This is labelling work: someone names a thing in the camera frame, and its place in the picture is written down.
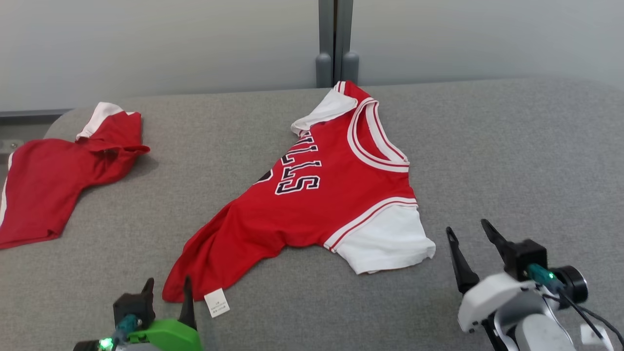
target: teal connector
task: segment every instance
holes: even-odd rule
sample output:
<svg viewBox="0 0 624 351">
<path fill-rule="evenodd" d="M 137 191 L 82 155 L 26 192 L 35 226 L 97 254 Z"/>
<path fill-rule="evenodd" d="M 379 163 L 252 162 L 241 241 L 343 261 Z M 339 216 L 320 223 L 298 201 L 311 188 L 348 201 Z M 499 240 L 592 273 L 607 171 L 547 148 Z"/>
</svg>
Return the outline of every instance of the teal connector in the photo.
<svg viewBox="0 0 624 351">
<path fill-rule="evenodd" d="M 557 276 L 546 268 L 543 268 L 539 264 L 530 264 L 527 269 L 527 275 L 530 279 L 536 283 L 540 283 L 553 293 L 558 293 L 560 289 L 563 289 L 563 283 L 557 279 Z"/>
</svg>

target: basketball jersey shirt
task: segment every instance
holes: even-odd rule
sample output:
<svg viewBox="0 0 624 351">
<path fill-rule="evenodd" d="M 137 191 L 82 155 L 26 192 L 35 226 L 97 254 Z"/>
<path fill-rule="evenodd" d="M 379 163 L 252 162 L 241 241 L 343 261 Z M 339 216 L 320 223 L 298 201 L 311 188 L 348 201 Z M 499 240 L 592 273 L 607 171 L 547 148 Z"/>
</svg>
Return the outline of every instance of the basketball jersey shirt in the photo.
<svg viewBox="0 0 624 351">
<path fill-rule="evenodd" d="M 139 155 L 141 115 L 100 102 L 75 142 L 43 139 L 9 156 L 0 198 L 0 249 L 58 238 L 86 187 L 123 178 Z"/>
<path fill-rule="evenodd" d="M 185 244 L 163 299 L 181 302 L 189 275 L 200 300 L 286 245 L 326 247 L 357 274 L 432 257 L 436 246 L 420 222 L 409 162 L 386 137 L 378 105 L 352 82 L 339 82 L 293 123 L 294 146 Z"/>
</svg>

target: white label on robot arm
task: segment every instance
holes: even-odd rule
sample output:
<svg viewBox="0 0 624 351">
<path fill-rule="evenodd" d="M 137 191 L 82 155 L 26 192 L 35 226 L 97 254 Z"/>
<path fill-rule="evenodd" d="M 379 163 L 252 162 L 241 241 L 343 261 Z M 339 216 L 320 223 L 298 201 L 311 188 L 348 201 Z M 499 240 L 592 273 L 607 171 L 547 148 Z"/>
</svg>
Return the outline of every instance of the white label on robot arm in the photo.
<svg viewBox="0 0 624 351">
<path fill-rule="evenodd" d="M 609 340 L 607 331 L 599 325 L 596 325 L 596 329 L 602 335 L 602 340 L 593 332 L 589 325 L 581 324 L 581 342 L 583 342 L 583 345 L 604 345 L 608 351 L 613 351 L 613 344 Z"/>
<path fill-rule="evenodd" d="M 208 310 L 210 310 L 210 316 L 212 318 L 222 315 L 230 310 L 228 301 L 225 299 L 223 289 L 221 288 L 204 295 L 203 299 L 206 300 L 206 304 L 208 304 Z"/>
</svg>

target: red and white t-shirt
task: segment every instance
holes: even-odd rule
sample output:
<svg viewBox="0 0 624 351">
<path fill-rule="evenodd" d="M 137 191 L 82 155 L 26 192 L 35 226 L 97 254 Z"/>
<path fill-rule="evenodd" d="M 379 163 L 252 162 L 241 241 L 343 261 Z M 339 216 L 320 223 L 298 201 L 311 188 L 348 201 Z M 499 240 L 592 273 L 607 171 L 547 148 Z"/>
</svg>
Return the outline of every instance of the red and white t-shirt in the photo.
<svg viewBox="0 0 624 351">
<path fill-rule="evenodd" d="M 9 156 L 0 249 L 58 238 L 83 189 L 118 181 L 149 150 L 141 144 L 141 114 L 106 102 L 75 142 L 27 142 Z"/>
<path fill-rule="evenodd" d="M 352 82 L 339 82 L 293 123 L 294 146 L 185 244 L 163 299 L 181 302 L 189 275 L 200 300 L 286 245 L 326 247 L 357 274 L 432 257 L 436 246 L 420 222 L 409 162 L 386 137 L 378 105 Z"/>
</svg>

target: red jersey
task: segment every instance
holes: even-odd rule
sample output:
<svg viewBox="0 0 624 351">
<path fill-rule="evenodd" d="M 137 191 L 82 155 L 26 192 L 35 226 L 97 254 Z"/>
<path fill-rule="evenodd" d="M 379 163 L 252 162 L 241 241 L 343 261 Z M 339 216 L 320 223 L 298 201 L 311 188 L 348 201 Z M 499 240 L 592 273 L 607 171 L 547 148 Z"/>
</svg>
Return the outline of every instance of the red jersey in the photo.
<svg viewBox="0 0 624 351">
<path fill-rule="evenodd" d="M 83 189 L 118 181 L 149 150 L 141 145 L 141 115 L 106 102 L 75 142 L 27 142 L 9 156 L 0 249 L 58 238 Z"/>
<path fill-rule="evenodd" d="M 183 300 L 234 284 L 286 245 L 321 245 L 357 274 L 414 265 L 432 257 L 407 157 L 387 139 L 379 102 L 339 82 L 308 116 L 293 123 L 294 146 L 256 184 L 227 204 L 184 246 L 163 290 Z"/>
</svg>

